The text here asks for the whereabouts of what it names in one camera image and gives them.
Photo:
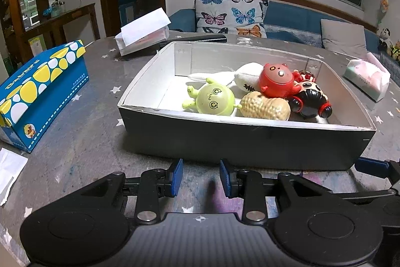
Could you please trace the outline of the white plush rabbit toy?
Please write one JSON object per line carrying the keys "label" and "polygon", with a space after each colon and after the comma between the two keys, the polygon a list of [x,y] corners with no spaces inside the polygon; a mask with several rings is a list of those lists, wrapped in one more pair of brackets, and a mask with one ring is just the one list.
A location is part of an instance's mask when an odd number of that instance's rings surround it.
{"label": "white plush rabbit toy", "polygon": [[239,67],[236,71],[222,71],[218,73],[193,73],[188,76],[192,81],[205,83],[207,79],[228,86],[234,83],[240,90],[260,92],[259,77],[263,71],[263,65],[250,62]]}

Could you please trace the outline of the tan peanut shaped toy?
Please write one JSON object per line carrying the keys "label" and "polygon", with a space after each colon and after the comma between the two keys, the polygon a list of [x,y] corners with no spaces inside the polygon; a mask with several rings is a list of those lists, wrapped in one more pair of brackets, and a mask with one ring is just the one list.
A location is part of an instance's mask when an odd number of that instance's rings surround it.
{"label": "tan peanut shaped toy", "polygon": [[245,95],[239,105],[244,117],[288,121],[291,108],[284,98],[267,98],[260,92],[250,92]]}

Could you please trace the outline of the grey cardboard storage box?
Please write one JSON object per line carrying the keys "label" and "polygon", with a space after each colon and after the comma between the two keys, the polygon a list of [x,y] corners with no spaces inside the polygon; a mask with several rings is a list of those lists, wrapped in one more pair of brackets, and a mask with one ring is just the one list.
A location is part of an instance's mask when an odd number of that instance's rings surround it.
{"label": "grey cardboard storage box", "polygon": [[[285,63],[312,72],[327,94],[329,118],[288,121],[201,114],[183,109],[190,75],[214,77],[257,62]],[[118,102],[135,152],[160,157],[267,169],[349,169],[373,138],[376,127],[364,105],[325,62],[281,49],[227,43],[173,42],[133,78]]]}

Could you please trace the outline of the green round plastic toy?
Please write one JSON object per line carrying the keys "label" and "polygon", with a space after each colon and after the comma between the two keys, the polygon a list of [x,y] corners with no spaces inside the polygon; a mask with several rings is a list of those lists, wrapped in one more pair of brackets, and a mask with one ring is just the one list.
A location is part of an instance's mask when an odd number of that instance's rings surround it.
{"label": "green round plastic toy", "polygon": [[192,85],[187,87],[191,100],[184,101],[183,109],[195,109],[198,113],[207,115],[230,116],[234,109],[241,109],[236,103],[235,95],[226,85],[206,78],[206,84],[200,89]]}

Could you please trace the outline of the pink white tissue pack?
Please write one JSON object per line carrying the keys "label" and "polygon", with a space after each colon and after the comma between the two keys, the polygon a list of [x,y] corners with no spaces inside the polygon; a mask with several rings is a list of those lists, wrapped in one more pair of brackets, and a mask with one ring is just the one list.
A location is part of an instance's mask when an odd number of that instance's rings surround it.
{"label": "pink white tissue pack", "polygon": [[379,102],[386,95],[391,74],[373,53],[367,52],[364,60],[353,59],[348,63],[344,77]]}

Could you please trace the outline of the red black ladybug toy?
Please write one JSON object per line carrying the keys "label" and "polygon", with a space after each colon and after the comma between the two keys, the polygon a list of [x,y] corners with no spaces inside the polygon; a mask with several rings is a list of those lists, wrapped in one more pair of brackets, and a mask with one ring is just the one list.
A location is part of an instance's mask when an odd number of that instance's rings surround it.
{"label": "red black ladybug toy", "polygon": [[332,106],[328,96],[316,84],[314,74],[309,71],[294,70],[293,77],[295,86],[300,86],[300,91],[288,98],[291,111],[305,119],[317,116],[323,119],[329,118],[333,113]]}

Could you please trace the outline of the red round plastic toy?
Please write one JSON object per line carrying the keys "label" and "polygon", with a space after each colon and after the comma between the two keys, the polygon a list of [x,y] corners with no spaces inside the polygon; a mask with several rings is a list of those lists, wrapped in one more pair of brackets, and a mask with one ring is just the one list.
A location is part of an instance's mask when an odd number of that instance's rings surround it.
{"label": "red round plastic toy", "polygon": [[288,98],[299,93],[302,89],[295,83],[294,74],[286,64],[264,65],[259,76],[261,93],[267,98]]}

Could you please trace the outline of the yellow orange plush toys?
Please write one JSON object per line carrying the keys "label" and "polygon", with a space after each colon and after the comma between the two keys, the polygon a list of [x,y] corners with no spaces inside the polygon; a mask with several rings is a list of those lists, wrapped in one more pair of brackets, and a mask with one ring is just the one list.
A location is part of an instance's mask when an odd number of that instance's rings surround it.
{"label": "yellow orange plush toys", "polygon": [[397,41],[390,47],[390,52],[388,54],[394,61],[400,63],[400,41]]}

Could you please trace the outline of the panda plush toy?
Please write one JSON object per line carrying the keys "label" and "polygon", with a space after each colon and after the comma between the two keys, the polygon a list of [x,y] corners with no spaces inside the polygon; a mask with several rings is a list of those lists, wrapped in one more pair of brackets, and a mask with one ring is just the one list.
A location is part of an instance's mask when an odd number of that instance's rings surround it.
{"label": "panda plush toy", "polygon": [[389,56],[392,56],[393,42],[390,39],[391,32],[388,28],[382,29],[379,36],[378,50],[385,52]]}

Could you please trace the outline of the grey sofa cushion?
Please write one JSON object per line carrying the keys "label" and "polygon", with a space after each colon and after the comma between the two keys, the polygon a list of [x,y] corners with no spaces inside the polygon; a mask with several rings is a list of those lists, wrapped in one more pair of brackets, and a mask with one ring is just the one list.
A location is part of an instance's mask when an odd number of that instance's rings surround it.
{"label": "grey sofa cushion", "polygon": [[363,26],[321,19],[321,36],[326,50],[366,59],[368,51]]}

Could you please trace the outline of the white paper sheet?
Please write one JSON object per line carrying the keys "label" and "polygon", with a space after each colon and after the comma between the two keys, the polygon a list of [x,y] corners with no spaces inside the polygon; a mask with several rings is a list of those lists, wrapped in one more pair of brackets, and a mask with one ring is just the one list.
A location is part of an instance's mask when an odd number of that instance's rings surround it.
{"label": "white paper sheet", "polygon": [[7,202],[11,188],[28,159],[6,148],[1,149],[0,157],[0,206],[2,206]]}

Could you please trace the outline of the blue yellow tissue box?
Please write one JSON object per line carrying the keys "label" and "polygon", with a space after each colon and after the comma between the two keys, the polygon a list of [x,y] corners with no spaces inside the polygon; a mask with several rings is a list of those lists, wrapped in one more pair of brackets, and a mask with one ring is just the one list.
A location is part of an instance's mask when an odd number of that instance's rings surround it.
{"label": "blue yellow tissue box", "polygon": [[1,140],[32,152],[53,120],[89,81],[83,41],[45,50],[1,84]]}

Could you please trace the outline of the black flat remote device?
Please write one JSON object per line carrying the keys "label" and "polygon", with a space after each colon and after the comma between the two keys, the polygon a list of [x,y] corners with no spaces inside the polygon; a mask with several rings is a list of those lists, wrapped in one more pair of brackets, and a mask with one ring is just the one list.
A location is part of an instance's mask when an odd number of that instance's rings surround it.
{"label": "black flat remote device", "polygon": [[215,42],[215,43],[226,43],[227,36],[224,34],[206,34],[196,35],[192,37],[174,37],[166,41],[159,43],[159,48],[163,48],[172,42]]}

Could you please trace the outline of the clear acrylic card holder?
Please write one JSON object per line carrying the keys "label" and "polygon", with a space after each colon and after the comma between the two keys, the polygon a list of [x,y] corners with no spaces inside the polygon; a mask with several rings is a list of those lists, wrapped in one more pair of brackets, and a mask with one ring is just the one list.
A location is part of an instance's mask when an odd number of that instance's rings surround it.
{"label": "clear acrylic card holder", "polygon": [[171,23],[163,8],[158,8],[121,27],[114,40],[120,56],[138,52],[168,40]]}

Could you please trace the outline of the blue sofa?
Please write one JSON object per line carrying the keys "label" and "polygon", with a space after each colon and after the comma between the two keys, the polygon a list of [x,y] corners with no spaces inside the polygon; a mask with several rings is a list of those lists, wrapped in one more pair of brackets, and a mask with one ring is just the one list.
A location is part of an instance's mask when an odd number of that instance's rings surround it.
{"label": "blue sofa", "polygon": [[[272,39],[304,43],[322,48],[322,19],[342,21],[341,18],[309,8],[270,0],[263,24],[267,36]],[[392,80],[399,84],[399,64],[379,50],[379,37],[377,34],[367,29],[364,30],[364,33],[367,50],[379,59],[389,71]]]}

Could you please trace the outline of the butterfly print pillow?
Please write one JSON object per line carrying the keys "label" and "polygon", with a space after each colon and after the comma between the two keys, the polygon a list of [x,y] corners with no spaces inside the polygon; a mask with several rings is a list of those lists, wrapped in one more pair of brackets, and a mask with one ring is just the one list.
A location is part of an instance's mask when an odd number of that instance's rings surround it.
{"label": "butterfly print pillow", "polygon": [[269,0],[195,0],[198,33],[265,38]]}

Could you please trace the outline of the wooden side table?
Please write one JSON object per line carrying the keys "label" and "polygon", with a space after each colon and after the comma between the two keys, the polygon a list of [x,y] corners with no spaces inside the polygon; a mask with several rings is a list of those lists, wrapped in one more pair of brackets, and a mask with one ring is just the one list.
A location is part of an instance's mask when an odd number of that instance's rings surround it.
{"label": "wooden side table", "polygon": [[21,35],[16,35],[22,56],[22,63],[25,64],[34,57],[33,51],[29,45],[30,39],[39,35],[48,34],[50,36],[51,48],[66,44],[67,38],[64,31],[64,25],[84,16],[89,16],[94,39],[99,40],[100,31],[96,17],[95,3],[90,3],[89,5],[67,11],[55,18],[46,20],[43,24],[36,25],[36,27],[22,33]]}

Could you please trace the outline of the wall flower decoration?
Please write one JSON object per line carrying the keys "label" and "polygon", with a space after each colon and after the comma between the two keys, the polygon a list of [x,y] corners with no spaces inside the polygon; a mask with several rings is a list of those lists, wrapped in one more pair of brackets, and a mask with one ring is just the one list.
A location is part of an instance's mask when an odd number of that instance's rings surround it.
{"label": "wall flower decoration", "polygon": [[377,14],[377,26],[379,26],[382,23],[383,17],[385,17],[388,9],[389,9],[389,0],[380,0],[380,7]]}

